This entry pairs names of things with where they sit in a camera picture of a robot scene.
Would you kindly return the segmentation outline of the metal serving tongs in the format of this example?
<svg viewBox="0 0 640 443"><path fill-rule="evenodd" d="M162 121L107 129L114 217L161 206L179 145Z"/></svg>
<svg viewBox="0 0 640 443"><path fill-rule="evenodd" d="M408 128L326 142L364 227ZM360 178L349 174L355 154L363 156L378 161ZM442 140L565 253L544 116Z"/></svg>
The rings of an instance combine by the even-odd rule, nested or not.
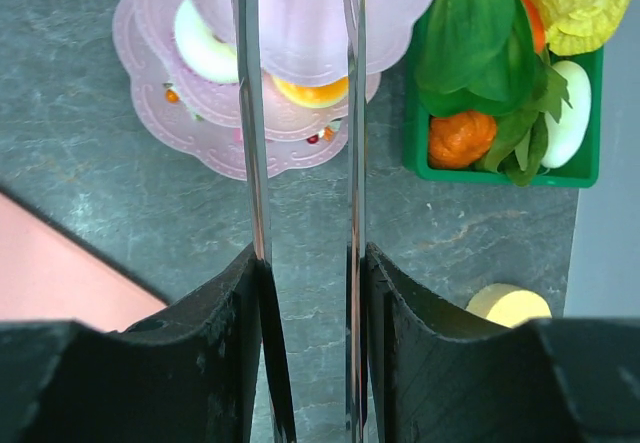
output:
<svg viewBox="0 0 640 443"><path fill-rule="evenodd" d="M236 29L239 103L263 352L271 401L273 439L297 439L291 383L273 275L266 136L259 48L259 0L231 0ZM366 3L344 0L348 35L348 146L350 241L346 257L346 438L368 439L366 290Z"/></svg>

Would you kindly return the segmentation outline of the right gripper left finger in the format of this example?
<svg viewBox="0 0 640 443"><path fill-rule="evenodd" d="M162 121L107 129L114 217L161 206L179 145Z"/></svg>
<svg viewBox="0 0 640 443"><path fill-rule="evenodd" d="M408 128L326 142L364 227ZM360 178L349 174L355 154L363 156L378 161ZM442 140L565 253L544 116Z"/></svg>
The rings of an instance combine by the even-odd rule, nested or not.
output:
<svg viewBox="0 0 640 443"><path fill-rule="evenodd" d="M274 283L252 248L124 332L1 326L5 442L247 442L267 367L275 440L295 422Z"/></svg>

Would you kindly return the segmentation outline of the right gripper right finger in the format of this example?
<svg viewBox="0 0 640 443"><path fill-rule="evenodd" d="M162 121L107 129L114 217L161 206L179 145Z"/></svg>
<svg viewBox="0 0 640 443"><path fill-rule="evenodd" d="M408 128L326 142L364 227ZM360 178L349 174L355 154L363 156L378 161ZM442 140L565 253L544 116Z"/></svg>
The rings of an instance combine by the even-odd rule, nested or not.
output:
<svg viewBox="0 0 640 443"><path fill-rule="evenodd" d="M635 442L635 319L489 322L367 248L369 362L382 442Z"/></svg>

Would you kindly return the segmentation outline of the small orange glazed donut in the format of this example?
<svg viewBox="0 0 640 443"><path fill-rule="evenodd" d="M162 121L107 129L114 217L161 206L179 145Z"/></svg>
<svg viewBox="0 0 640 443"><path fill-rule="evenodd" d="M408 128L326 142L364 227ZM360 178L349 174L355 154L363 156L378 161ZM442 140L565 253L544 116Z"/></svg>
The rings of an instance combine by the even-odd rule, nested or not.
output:
<svg viewBox="0 0 640 443"><path fill-rule="evenodd" d="M323 86L301 86L271 76L278 91L289 101L305 108L327 108L339 103L348 93L347 77Z"/></svg>

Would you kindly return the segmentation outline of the green layered cake slice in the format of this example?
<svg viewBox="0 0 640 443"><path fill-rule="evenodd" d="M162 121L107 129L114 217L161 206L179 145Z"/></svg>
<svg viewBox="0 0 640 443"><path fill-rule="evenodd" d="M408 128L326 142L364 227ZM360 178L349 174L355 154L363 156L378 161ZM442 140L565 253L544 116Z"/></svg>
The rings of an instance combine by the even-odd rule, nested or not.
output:
<svg viewBox="0 0 640 443"><path fill-rule="evenodd" d="M183 100L182 94L177 90L172 81L163 82L162 87L164 90L164 99L169 104L180 104L186 109L186 111L194 121L204 121L204 118Z"/></svg>

